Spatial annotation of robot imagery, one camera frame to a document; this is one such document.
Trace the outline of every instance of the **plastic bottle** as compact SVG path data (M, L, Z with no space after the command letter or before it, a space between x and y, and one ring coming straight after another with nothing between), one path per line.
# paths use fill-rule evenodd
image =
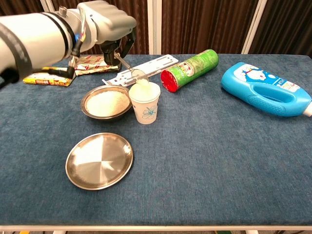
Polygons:
M311 96L298 85L239 62L221 79L222 87L248 104L278 116L312 116Z
M214 50L205 50L184 62L162 71L160 79L168 91L175 92L183 85L214 69L218 63L218 54Z

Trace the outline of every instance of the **red can lid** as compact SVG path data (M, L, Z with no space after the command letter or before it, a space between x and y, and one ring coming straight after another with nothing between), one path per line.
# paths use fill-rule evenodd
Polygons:
M167 70L162 71L160 74L160 79L161 79L162 85L169 92L174 93L175 91L177 91L179 89L177 82L176 82L176 78L171 72L169 72Z

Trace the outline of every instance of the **brown curtain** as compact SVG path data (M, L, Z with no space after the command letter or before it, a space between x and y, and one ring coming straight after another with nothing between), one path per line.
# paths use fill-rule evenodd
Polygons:
M66 8L76 8L78 3L88 0L52 0L54 8L58 10L59 6ZM147 20L147 0L106 0L115 5L118 9L125 11L128 15L136 19L136 41L129 54L148 54L148 20ZM102 54L98 45L84 54Z
M40 0L0 0L0 16L42 12Z
M162 0L163 54L241 53L258 0Z
M268 0L249 53L312 56L312 1Z

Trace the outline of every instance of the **metal bowl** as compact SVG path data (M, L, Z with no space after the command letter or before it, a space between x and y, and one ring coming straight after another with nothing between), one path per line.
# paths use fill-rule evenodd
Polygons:
M106 92L106 91L118 91L118 92L125 94L129 99L129 105L127 106L127 108L124 109L122 112L120 112L116 115L113 115L113 116L104 116L103 117L103 116L94 116L94 115L90 114L86 108L86 103L88 102L88 100L91 97L93 97L97 94ZM127 111L129 111L129 109L132 107L132 103L131 103L131 99L129 97L129 89L122 87L122 86L118 86L118 85L103 85L103 86L97 87L97 88L89 91L81 100L80 106L81 106L82 112L84 112L85 115L87 115L91 118L102 119L102 120L116 120L116 119L119 119L120 117L122 117Z
M69 180L87 190L105 189L130 170L133 149L117 134L98 133L86 137L70 151L65 165Z

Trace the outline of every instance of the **blue flower print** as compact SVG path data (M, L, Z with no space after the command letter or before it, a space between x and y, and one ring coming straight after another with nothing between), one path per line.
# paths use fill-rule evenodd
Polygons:
M150 108L146 107L147 110L143 111L143 119L151 119L157 112L157 106L152 106Z

